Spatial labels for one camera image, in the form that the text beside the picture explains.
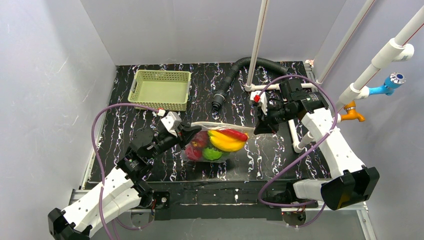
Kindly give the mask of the red fake chili pepper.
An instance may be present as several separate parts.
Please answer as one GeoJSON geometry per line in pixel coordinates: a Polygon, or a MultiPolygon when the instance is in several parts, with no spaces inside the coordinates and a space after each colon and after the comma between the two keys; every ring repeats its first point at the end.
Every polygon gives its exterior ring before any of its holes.
{"type": "Polygon", "coordinates": [[[243,133],[234,129],[222,129],[222,130],[218,130],[219,133],[233,138],[235,140],[241,141],[241,142],[246,142],[249,139],[249,136],[247,133],[243,133]]]}

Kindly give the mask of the clear zip top bag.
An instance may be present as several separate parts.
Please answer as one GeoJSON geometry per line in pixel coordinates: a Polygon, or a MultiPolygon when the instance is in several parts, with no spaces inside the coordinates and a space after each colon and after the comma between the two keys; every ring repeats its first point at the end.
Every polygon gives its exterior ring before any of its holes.
{"type": "Polygon", "coordinates": [[[254,133],[253,127],[222,122],[198,121],[190,125],[201,130],[181,152],[186,162],[223,163],[242,150],[254,133]]]}

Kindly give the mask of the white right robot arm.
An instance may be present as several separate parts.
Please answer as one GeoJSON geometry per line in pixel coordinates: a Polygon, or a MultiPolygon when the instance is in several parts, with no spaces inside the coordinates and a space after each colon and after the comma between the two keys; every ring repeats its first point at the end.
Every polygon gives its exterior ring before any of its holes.
{"type": "Polygon", "coordinates": [[[336,126],[338,117],[331,113],[336,108],[334,102],[322,89],[307,92],[301,86],[301,79],[300,75],[276,78],[277,81],[282,81],[279,89],[286,103],[261,111],[253,133],[274,134],[280,123],[299,119],[309,130],[315,145],[287,166],[287,169],[296,165],[315,148],[319,148],[329,167],[330,178],[294,180],[287,183],[284,192],[262,198],[271,183],[285,173],[282,170],[261,188],[258,201],[279,208],[303,207],[321,201],[334,211],[367,201],[380,179],[378,170],[367,167],[344,139],[336,126]]]}

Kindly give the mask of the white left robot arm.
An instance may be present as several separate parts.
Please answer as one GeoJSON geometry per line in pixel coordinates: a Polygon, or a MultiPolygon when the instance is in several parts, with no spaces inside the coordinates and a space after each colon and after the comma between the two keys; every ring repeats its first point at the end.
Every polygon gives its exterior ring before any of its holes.
{"type": "Polygon", "coordinates": [[[159,134],[149,128],[138,130],[124,158],[103,182],[64,209],[54,208],[47,216],[49,233],[56,240],[88,240],[123,212],[154,200],[153,188],[143,179],[151,171],[151,160],[179,145],[185,147],[202,130],[180,124],[176,135],[163,128],[159,134]]]}

